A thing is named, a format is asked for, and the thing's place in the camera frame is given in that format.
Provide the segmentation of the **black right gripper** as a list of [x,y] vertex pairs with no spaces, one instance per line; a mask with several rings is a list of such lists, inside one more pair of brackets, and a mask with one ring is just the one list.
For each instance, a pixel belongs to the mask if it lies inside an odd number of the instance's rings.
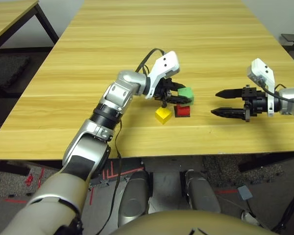
[[244,119],[250,122],[251,117],[268,111],[266,93],[256,87],[246,85],[242,89],[226,89],[215,94],[216,97],[225,99],[242,98],[245,102],[243,109],[220,107],[211,110],[211,113],[222,118]]

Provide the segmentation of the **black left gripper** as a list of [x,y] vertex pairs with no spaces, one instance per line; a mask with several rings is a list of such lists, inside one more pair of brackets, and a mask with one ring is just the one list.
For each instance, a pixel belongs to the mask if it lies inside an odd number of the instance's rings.
[[182,95],[174,96],[171,94],[171,91],[176,91],[176,89],[182,88],[185,88],[183,84],[172,82],[171,78],[161,78],[155,88],[153,98],[162,102],[162,108],[166,108],[168,103],[177,105],[190,105],[190,103],[193,101],[191,98]]

